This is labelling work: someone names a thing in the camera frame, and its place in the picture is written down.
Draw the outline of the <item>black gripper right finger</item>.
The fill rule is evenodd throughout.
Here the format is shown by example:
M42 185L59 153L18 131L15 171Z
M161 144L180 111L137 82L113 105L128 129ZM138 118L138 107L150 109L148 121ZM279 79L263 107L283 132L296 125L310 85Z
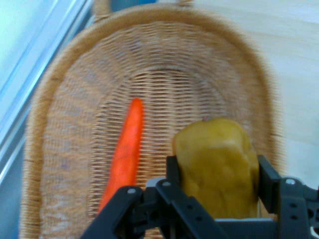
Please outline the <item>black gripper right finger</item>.
M265 209L277 216L263 222L265 239L315 239L319 231L319 191L300 180L281 177L262 155L259 161L259 192Z

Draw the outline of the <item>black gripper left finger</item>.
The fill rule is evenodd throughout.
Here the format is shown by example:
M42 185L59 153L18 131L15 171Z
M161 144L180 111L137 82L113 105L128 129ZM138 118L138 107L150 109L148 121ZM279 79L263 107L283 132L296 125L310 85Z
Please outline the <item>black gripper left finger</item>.
M84 231L83 239L142 239L158 228L165 239L227 239L229 235L194 197L180 188L176 156L154 187L121 187Z

